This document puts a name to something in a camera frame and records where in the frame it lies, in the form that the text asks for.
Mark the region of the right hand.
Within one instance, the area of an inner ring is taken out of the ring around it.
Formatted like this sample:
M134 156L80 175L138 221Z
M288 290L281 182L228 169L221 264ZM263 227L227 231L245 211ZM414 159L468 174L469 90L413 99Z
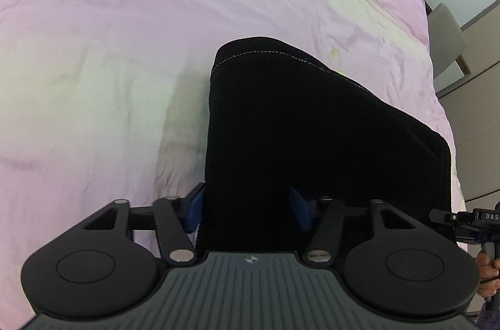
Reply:
M491 261L487 253L481 251L476 256L475 263L479 269L481 279L476 294L483 298L494 296L500 289L500 260Z

